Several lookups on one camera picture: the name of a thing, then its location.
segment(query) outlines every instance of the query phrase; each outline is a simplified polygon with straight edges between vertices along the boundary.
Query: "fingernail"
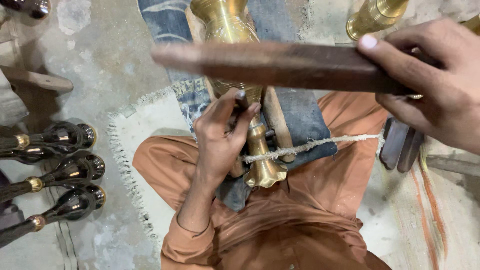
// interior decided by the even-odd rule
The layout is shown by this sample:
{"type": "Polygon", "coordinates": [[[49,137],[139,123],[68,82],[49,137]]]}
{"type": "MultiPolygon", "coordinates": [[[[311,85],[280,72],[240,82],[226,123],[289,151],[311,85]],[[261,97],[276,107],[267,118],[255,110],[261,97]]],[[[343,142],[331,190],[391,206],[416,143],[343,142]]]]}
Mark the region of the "fingernail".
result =
{"type": "Polygon", "coordinates": [[[364,35],[360,39],[360,45],[364,49],[373,49],[375,46],[377,46],[378,40],[374,38],[372,35],[364,35]]]}
{"type": "Polygon", "coordinates": [[[255,113],[259,113],[261,108],[262,108],[262,105],[258,103],[257,107],[255,108],[255,113]]]}

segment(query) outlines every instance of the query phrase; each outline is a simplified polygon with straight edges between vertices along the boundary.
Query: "metal screw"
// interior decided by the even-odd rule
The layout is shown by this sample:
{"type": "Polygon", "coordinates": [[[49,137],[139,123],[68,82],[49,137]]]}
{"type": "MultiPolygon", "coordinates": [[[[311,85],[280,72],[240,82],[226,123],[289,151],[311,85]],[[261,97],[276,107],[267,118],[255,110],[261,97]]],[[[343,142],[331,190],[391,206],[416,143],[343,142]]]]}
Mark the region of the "metal screw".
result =
{"type": "Polygon", "coordinates": [[[275,136],[275,130],[270,129],[270,130],[267,130],[265,132],[265,138],[270,138],[270,137],[273,137],[273,136],[275,136]]]}

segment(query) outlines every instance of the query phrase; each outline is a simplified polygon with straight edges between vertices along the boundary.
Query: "finger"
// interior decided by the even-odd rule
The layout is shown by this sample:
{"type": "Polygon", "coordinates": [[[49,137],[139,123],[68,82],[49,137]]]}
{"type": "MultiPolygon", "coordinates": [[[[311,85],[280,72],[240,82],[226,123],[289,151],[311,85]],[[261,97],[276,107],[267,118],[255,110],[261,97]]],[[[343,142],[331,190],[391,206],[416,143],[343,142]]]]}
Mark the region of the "finger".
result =
{"type": "Polygon", "coordinates": [[[205,108],[204,112],[202,113],[202,115],[206,115],[214,106],[215,106],[215,103],[218,101],[215,100],[213,102],[211,102],[210,104],[208,104],[207,108],[205,108]]]}
{"type": "Polygon", "coordinates": [[[413,56],[407,55],[388,42],[364,35],[358,50],[378,63],[395,80],[423,95],[438,94],[440,78],[444,71],[434,68],[413,56]]]}
{"type": "Polygon", "coordinates": [[[256,114],[260,113],[262,106],[260,103],[252,104],[246,111],[242,112],[237,120],[235,129],[230,134],[234,140],[242,140],[245,143],[250,122],[256,114]]]}
{"type": "Polygon", "coordinates": [[[420,48],[446,68],[462,62],[466,29],[449,19],[435,20],[407,27],[389,34],[385,41],[400,50],[420,48]]]}
{"type": "Polygon", "coordinates": [[[218,124],[227,124],[230,115],[235,107],[235,94],[238,89],[232,88],[226,94],[222,95],[209,111],[209,118],[218,124]]]}
{"type": "Polygon", "coordinates": [[[407,97],[394,96],[389,94],[376,94],[377,102],[382,105],[393,116],[416,130],[429,133],[431,130],[430,122],[425,118],[422,111],[415,106],[417,100],[407,97]]]}

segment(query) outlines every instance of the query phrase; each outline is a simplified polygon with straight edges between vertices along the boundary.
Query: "gray fabric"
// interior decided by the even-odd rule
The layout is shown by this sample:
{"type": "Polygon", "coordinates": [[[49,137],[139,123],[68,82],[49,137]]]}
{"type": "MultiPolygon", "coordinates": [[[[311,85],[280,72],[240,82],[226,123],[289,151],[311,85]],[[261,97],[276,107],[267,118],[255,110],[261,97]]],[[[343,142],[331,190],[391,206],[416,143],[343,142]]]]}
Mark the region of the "gray fabric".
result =
{"type": "Polygon", "coordinates": [[[245,201],[252,188],[245,184],[243,176],[231,178],[227,176],[215,191],[215,196],[222,201],[228,208],[235,212],[245,207],[245,201]]]}
{"type": "Polygon", "coordinates": [[[3,72],[0,71],[0,125],[10,126],[28,115],[23,101],[12,91],[3,72]]]}
{"type": "Polygon", "coordinates": [[[0,230],[17,225],[24,221],[24,213],[18,209],[18,206],[12,204],[0,214],[0,230]]]}

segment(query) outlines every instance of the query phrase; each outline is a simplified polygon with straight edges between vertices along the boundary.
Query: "frayed rope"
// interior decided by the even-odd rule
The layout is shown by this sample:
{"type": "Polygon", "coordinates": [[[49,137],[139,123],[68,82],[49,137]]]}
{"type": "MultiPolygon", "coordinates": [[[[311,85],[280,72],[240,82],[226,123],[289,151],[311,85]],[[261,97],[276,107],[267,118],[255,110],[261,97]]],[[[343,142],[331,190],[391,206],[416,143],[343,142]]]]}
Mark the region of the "frayed rope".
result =
{"type": "Polygon", "coordinates": [[[337,143],[337,142],[354,142],[354,141],[364,141],[367,139],[378,139],[378,149],[377,149],[377,155],[380,154],[380,149],[385,143],[384,140],[384,130],[382,130],[379,134],[377,135],[357,135],[357,136],[341,136],[341,137],[333,137],[329,139],[323,139],[323,140],[313,140],[311,142],[308,142],[305,145],[301,146],[296,146],[292,148],[279,148],[275,152],[268,152],[266,154],[260,155],[260,156],[243,156],[241,158],[242,161],[248,163],[252,163],[254,161],[259,161],[259,160],[276,160],[278,157],[281,156],[286,156],[286,155],[297,155],[298,153],[308,151],[315,146],[320,146],[322,144],[326,143],[337,143]]]}

